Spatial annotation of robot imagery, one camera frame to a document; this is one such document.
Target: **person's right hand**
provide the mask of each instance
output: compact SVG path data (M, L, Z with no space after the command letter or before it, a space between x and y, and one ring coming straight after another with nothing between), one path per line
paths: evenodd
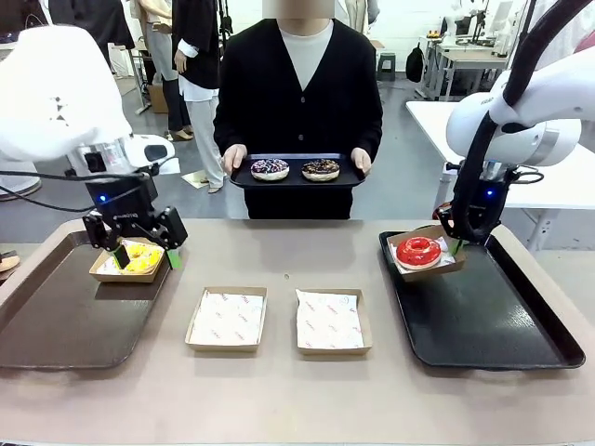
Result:
M229 147L223 154L223 160L221 162L225 173L231 175L235 169L239 169L247 154L248 149L244 144L233 144Z

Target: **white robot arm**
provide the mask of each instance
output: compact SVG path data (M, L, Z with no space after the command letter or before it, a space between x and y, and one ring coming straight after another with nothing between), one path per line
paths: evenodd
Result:
M520 44L512 69L490 93L457 104L446 129L453 151L465 158L455 197L438 211L452 237L482 243L500 221L509 186L543 178L521 164L553 165L575 148L580 119L595 118L595 48L535 72L549 42L590 0L558 0ZM520 179L534 175L533 180Z
M503 164L554 165L575 148L580 120L595 120L595 47L559 60L535 72L514 107L503 98L510 72L497 79L492 91L459 102L450 117L446 139L466 157L475 132L487 112L499 126L486 160ZM526 130L506 133L506 125Z
M183 244L188 234L176 209L152 207L152 177L164 164L179 168L174 147L164 138L133 135L110 69L87 31L46 26L21 33L0 63L0 98L0 162L66 155L72 169L57 179L85 182L96 207L83 218L91 244L113 252L122 268L129 259L120 237L145 237L165 249Z

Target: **white shirt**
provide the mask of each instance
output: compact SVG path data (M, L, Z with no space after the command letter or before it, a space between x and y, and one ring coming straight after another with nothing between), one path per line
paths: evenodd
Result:
M178 49L186 55L187 58L194 59L198 57L198 50L189 45L184 39L179 41ZM219 96L219 90L202 88L197 84L193 84L181 74L178 77L179 93L184 97L186 102L203 102L205 100L211 100Z
M323 59L333 36L334 26L335 24L330 20L328 26L315 35L293 35L280 30L302 91L310 83Z

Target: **black bag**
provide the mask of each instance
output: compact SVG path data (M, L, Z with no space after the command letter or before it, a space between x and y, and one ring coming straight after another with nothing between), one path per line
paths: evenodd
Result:
M407 57L407 63L405 65L405 73L407 79L412 82L421 81L421 76L424 72L424 53L417 44L417 47L413 48L411 54Z

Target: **shoe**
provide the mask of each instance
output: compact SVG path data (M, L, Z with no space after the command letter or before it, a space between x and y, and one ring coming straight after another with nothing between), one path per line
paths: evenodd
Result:
M192 141L194 136L188 135L184 130L180 130L179 132L170 132L171 137L174 139L174 142L180 141Z

